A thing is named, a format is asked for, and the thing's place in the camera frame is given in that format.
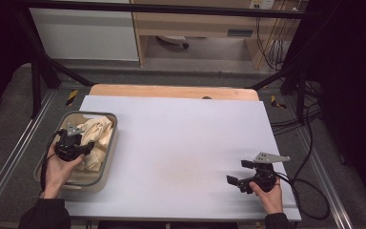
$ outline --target black sleeve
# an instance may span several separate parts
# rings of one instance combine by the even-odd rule
[[[295,229],[287,220],[287,216],[284,213],[267,215],[264,221],[266,223],[266,229]]]
[[[71,229],[71,218],[62,198],[38,199],[20,218],[18,229]]]

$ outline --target crumpled fabric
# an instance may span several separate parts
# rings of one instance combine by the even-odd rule
[[[94,147],[91,153],[85,156],[84,163],[80,164],[77,169],[98,172],[105,158],[110,137],[112,136],[112,122],[106,117],[89,119],[87,122],[78,125],[82,129],[81,145],[87,145],[90,141],[94,141]]]

